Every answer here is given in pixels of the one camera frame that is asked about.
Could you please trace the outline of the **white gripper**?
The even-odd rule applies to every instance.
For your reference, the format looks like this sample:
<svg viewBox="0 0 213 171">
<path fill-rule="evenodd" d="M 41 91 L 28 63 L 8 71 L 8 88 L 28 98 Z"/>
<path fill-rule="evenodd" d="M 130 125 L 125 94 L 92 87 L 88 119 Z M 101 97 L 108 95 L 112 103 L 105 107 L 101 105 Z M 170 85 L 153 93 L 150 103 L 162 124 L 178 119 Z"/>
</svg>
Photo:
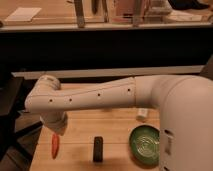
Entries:
<svg viewBox="0 0 213 171">
<path fill-rule="evenodd" d="M 67 128 L 68 116 L 65 112 L 51 112 L 42 114 L 41 121 L 57 135 L 63 135 Z"/>
</svg>

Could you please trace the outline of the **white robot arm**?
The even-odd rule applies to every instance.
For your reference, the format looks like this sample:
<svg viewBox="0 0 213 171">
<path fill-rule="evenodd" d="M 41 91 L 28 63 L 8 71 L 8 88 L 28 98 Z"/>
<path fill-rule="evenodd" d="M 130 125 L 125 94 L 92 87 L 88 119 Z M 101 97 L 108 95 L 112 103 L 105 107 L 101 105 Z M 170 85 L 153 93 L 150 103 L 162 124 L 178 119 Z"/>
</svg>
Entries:
<svg viewBox="0 0 213 171">
<path fill-rule="evenodd" d="M 208 78 L 137 76 L 62 90 L 57 78 L 43 75 L 25 100 L 25 109 L 57 133 L 66 111 L 128 107 L 159 111 L 160 171 L 213 171 L 213 81 Z"/>
</svg>

